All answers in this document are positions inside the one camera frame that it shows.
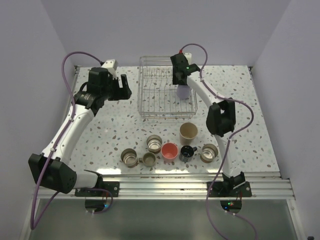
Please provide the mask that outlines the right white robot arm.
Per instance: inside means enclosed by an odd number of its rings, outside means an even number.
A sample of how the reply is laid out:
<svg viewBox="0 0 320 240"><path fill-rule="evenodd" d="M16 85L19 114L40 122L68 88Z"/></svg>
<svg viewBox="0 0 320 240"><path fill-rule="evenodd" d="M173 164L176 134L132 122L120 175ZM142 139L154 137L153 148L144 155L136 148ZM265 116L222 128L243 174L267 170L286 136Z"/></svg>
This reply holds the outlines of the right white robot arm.
<svg viewBox="0 0 320 240"><path fill-rule="evenodd" d="M197 81L195 76L201 69L195 63L190 64L183 53L171 56L170 61L172 83L194 90L208 108L205 124L218 143L223 178L222 181L214 181L211 188L227 196L235 196L246 182L244 173L236 166L236 155L230 152L231 136L236 125L235 101L217 96L209 84Z"/></svg>

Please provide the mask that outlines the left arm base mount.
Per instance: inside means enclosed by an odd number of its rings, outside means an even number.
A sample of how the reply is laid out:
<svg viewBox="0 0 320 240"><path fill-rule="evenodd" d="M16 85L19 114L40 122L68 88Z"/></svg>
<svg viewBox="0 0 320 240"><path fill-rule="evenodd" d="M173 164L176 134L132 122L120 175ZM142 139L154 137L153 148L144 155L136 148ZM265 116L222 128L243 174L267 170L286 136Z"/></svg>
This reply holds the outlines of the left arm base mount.
<svg viewBox="0 0 320 240"><path fill-rule="evenodd" d="M103 181L94 188L79 188L75 190L76 197L118 197L120 182Z"/></svg>

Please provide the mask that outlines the steel cup with brown band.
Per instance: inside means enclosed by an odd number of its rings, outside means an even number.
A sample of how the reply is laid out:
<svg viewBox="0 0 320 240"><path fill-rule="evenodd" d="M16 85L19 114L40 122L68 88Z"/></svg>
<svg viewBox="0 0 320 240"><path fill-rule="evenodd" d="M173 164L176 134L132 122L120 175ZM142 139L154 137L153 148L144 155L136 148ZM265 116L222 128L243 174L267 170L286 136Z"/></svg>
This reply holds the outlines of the steel cup with brown band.
<svg viewBox="0 0 320 240"><path fill-rule="evenodd" d="M147 138L146 144L149 152L158 154L161 151L163 141L160 136L154 134Z"/></svg>

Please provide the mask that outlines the lavender plastic cup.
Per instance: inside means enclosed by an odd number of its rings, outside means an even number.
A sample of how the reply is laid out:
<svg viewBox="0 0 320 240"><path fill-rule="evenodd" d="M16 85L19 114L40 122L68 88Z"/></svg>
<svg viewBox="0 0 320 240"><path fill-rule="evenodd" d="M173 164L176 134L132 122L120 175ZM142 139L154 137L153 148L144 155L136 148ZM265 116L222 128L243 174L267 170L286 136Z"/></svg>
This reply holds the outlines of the lavender plastic cup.
<svg viewBox="0 0 320 240"><path fill-rule="evenodd" d="M176 89L176 95L181 99L181 100L186 100L189 98L191 92L191 88L188 85L178 85Z"/></svg>

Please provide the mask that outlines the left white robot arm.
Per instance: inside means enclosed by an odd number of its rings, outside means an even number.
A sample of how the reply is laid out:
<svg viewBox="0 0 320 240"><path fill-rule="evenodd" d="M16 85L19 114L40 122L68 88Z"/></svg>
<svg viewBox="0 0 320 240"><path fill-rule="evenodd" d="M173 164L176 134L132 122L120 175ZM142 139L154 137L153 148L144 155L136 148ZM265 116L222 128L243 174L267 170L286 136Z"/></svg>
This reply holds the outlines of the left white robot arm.
<svg viewBox="0 0 320 240"><path fill-rule="evenodd" d="M28 160L36 186L63 194L86 189L92 196L101 195L104 190L101 175L90 170L77 173L69 167L69 161L82 133L105 101L128 100L131 95L126 74L114 77L108 68L91 68L88 80L74 95L69 113L51 143Z"/></svg>

